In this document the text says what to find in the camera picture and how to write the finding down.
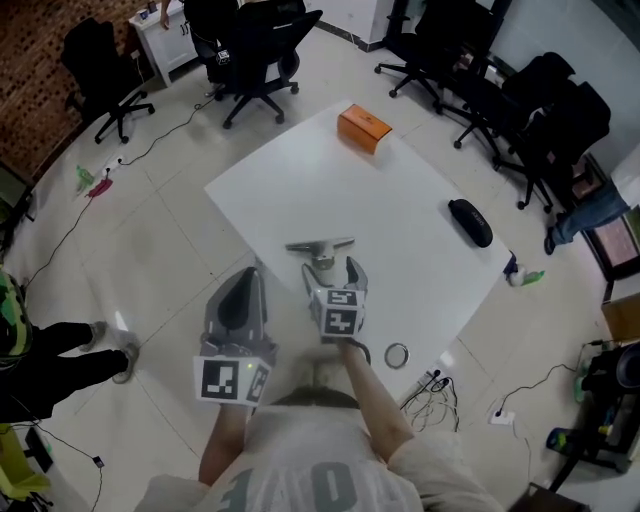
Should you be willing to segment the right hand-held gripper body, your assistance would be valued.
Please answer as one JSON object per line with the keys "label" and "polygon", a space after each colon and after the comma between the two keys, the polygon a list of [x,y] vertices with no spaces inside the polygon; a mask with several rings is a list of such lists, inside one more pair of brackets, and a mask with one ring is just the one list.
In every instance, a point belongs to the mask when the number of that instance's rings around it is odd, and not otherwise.
{"label": "right hand-held gripper body", "polygon": [[364,325],[367,286],[348,284],[344,288],[311,285],[307,288],[311,317],[323,339],[356,339]]}

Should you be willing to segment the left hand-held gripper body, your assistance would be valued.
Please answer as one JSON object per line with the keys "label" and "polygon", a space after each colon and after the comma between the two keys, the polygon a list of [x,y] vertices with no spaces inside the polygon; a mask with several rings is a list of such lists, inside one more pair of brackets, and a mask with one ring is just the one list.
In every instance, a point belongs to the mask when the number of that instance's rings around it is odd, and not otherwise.
{"label": "left hand-held gripper body", "polygon": [[193,358],[195,397],[217,404],[259,403],[277,351],[263,321],[229,329],[207,320],[200,353]]}

